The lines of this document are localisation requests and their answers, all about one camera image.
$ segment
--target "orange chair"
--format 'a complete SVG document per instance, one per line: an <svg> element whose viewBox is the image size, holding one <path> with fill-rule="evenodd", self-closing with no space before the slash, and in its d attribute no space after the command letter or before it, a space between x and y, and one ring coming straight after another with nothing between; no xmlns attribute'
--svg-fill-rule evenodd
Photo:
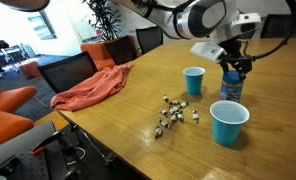
<svg viewBox="0 0 296 180"><path fill-rule="evenodd" d="M0 89L0 144L33 128L33 121L11 114L28 101L37 89L23 87L8 91Z"/></svg>
<svg viewBox="0 0 296 180"><path fill-rule="evenodd" d="M136 49L135 42L132 36L127 36L133 44L133 48ZM88 51L92 60L94 61L98 71L103 70L105 67L114 67L116 64L105 47L105 44L115 42L120 38L105 41L102 43L92 43L92 44L81 44L80 49L82 52Z"/></svg>

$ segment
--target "pink towel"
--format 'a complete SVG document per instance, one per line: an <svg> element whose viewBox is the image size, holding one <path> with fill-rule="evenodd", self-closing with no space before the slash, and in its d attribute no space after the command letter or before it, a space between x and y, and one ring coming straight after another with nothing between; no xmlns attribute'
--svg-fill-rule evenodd
<svg viewBox="0 0 296 180"><path fill-rule="evenodd" d="M50 102L53 109L77 111L116 94L126 85L126 75L133 65L123 64L113 69L104 68L93 77L55 95Z"/></svg>

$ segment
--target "light blue cup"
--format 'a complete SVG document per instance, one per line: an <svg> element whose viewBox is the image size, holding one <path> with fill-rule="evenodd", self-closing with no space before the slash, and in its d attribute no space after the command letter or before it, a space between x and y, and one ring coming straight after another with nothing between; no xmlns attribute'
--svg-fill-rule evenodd
<svg viewBox="0 0 296 180"><path fill-rule="evenodd" d="M201 67L189 67L184 69L183 73L186 77L188 94L200 95L205 69Z"/></svg>
<svg viewBox="0 0 296 180"><path fill-rule="evenodd" d="M210 106L210 113L215 141L223 146L233 146L249 119L249 111L233 101L218 101Z"/></svg>

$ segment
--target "desk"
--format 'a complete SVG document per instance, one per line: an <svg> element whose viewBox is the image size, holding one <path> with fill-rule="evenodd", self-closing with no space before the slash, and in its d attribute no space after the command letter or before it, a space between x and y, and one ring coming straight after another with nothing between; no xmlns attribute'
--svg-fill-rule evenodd
<svg viewBox="0 0 296 180"><path fill-rule="evenodd" d="M258 55L281 40L252 40ZM219 99L222 69L189 50L194 42L169 42L131 62L126 87L92 107L60 111L125 162L151 179L296 179L296 39L253 63L241 104L250 112L235 146L212 136L209 107ZM188 66L206 69L202 96L189 96L182 74ZM163 95L189 101L185 123L163 128L155 140ZM197 110L200 122L192 120Z"/></svg>

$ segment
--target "potted plant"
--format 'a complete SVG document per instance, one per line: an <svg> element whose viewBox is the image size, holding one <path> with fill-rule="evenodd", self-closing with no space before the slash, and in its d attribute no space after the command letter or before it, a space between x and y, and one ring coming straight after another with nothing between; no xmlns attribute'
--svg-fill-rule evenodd
<svg viewBox="0 0 296 180"><path fill-rule="evenodd" d="M118 10L112 8L110 0L83 0L82 3L87 3L94 12L91 14L92 18L88 19L88 23L91 27L101 31L104 41L119 37L121 32L120 14Z"/></svg>

